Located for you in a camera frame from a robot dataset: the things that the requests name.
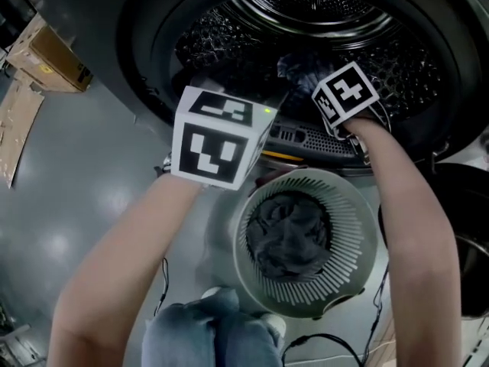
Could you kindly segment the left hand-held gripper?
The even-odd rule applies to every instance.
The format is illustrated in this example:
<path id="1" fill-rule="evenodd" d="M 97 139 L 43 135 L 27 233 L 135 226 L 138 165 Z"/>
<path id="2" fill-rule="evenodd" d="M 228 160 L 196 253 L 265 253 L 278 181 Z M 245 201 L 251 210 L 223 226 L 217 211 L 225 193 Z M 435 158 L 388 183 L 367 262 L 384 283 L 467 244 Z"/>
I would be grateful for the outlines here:
<path id="1" fill-rule="evenodd" d="M 204 74 L 186 86 L 176 109 L 171 152 L 159 174 L 239 190 L 257 163 L 277 115 L 288 113 L 290 91 L 278 94 L 277 109 L 224 93 Z"/>

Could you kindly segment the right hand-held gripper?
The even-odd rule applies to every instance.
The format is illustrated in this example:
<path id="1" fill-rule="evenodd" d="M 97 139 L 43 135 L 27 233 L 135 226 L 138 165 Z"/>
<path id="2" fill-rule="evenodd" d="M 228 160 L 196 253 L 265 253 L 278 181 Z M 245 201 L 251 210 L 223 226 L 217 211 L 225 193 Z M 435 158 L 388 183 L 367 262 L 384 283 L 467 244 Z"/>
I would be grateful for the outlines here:
<path id="1" fill-rule="evenodd" d="M 363 163 L 369 165 L 367 147 L 360 138 L 345 130 L 344 122 L 364 112 L 388 131 L 391 122 L 377 90 L 359 65 L 347 63 L 320 80 L 311 99 L 321 113 L 326 132 L 339 141 L 348 142 Z"/>

